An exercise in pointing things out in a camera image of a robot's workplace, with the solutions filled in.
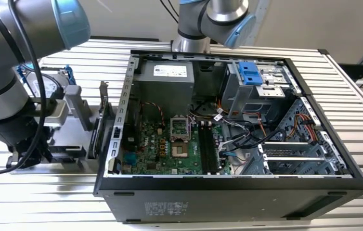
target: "motherboard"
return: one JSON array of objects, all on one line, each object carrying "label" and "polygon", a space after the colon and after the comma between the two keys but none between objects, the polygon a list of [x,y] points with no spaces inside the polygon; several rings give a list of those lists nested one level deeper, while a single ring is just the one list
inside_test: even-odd
[{"label": "motherboard", "polygon": [[[134,175],[202,175],[203,164],[200,151],[200,127],[190,124],[186,127],[178,119],[160,123],[144,121],[139,134],[139,146],[136,152],[124,153],[123,173]],[[211,126],[212,132],[212,159],[218,160],[216,148],[223,141],[220,125]],[[230,174],[230,165],[218,163],[220,174]]]}]

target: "white wall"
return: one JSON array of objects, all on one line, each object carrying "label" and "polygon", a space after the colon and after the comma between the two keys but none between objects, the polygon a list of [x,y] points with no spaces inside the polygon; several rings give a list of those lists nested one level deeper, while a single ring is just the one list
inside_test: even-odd
[{"label": "white wall", "polygon": [[363,0],[272,0],[256,45],[324,48],[338,62],[358,62]]},{"label": "white wall", "polygon": [[[171,1],[179,10],[179,1]],[[258,0],[250,1],[254,9]],[[80,2],[92,35],[162,41],[176,36],[176,23],[159,0]],[[363,56],[363,0],[271,0],[255,45],[324,48],[336,61],[356,62]]]}]

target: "metal rail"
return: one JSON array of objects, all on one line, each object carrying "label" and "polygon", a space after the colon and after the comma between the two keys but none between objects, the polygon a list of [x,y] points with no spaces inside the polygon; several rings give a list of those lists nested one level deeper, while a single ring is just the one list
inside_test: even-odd
[{"label": "metal rail", "polygon": [[[49,67],[72,66],[83,87],[83,99],[94,105],[100,103],[100,81],[108,81],[110,101],[118,105],[131,49],[171,50],[166,42],[91,40],[41,62]],[[232,51],[218,45],[212,46],[212,53],[292,59],[363,171],[363,93],[331,56],[322,55],[318,50],[242,47]],[[5,166],[8,155],[0,142],[0,168]],[[363,230],[363,197],[311,222],[123,225],[115,221],[103,198],[92,196],[95,179],[96,175],[91,174],[0,175],[0,229]]]}]

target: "printed label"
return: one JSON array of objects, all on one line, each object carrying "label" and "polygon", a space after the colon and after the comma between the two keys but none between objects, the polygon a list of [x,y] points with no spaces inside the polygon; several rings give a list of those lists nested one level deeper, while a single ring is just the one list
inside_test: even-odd
[{"label": "printed label", "polygon": [[187,67],[174,65],[155,65],[155,76],[187,77]]},{"label": "printed label", "polygon": [[219,107],[218,113],[220,114],[220,113],[223,113],[223,112],[224,112],[224,110]]},{"label": "printed label", "polygon": [[214,118],[215,121],[219,121],[223,118],[222,114],[218,114]]},{"label": "printed label", "polygon": [[186,215],[188,202],[146,202],[146,213],[150,216]]},{"label": "printed label", "polygon": [[[35,91],[36,95],[40,95],[40,86],[39,86],[39,81],[33,81],[35,84]],[[52,96],[52,93],[57,89],[57,85],[53,82],[44,81],[44,88],[45,88],[45,97],[49,98]]]}]

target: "expansion slot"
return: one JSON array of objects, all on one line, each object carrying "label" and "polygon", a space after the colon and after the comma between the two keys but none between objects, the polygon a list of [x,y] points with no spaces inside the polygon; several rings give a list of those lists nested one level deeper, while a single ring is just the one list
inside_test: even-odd
[{"label": "expansion slot", "polygon": [[216,174],[218,169],[218,157],[215,153],[215,142],[212,136],[211,125],[200,124],[199,126],[199,143],[200,143],[200,153],[202,153],[202,167],[203,174],[211,173]]}]

